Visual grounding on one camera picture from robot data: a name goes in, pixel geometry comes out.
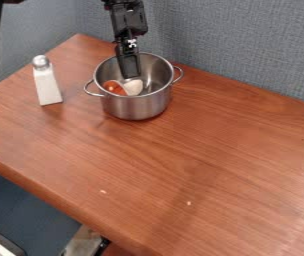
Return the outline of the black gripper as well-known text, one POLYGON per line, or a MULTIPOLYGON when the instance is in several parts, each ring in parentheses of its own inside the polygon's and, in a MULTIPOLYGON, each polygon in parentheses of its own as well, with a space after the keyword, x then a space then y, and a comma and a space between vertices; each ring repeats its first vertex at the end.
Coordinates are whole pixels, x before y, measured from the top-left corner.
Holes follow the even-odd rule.
POLYGON ((102 0, 110 12, 115 51, 122 75, 126 79, 142 74, 138 37, 148 32, 143 0, 102 0))

